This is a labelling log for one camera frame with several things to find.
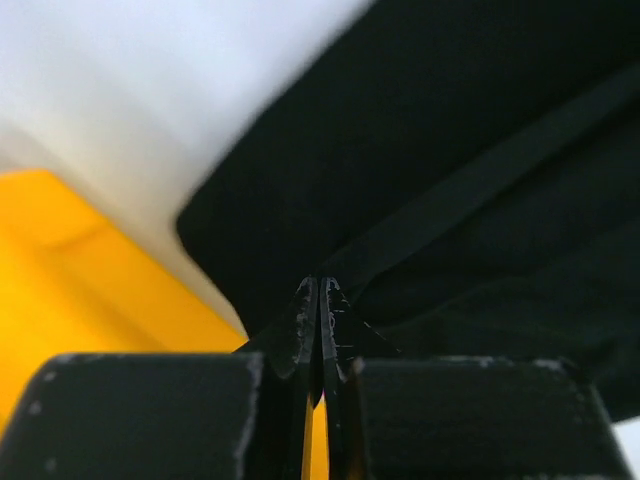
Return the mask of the black t-shirt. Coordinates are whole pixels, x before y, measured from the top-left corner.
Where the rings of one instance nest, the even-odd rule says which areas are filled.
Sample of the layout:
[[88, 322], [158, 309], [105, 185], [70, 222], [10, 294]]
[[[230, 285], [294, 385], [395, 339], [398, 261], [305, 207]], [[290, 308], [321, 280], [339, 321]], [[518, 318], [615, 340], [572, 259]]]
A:
[[378, 1], [179, 213], [246, 331], [309, 274], [404, 354], [564, 357], [639, 413], [639, 5]]

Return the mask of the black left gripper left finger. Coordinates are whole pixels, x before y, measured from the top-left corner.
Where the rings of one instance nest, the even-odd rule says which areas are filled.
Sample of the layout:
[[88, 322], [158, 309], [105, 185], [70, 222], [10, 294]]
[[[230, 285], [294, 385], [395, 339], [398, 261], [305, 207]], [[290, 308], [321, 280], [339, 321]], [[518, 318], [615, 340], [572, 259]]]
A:
[[317, 281], [230, 354], [70, 353], [28, 383], [5, 479], [306, 479]]

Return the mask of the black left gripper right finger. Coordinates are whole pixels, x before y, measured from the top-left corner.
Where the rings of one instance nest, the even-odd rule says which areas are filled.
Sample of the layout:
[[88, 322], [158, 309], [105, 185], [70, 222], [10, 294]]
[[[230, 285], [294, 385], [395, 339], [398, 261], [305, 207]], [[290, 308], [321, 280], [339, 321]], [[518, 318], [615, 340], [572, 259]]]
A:
[[557, 359], [405, 359], [319, 287], [332, 479], [629, 479], [596, 390]]

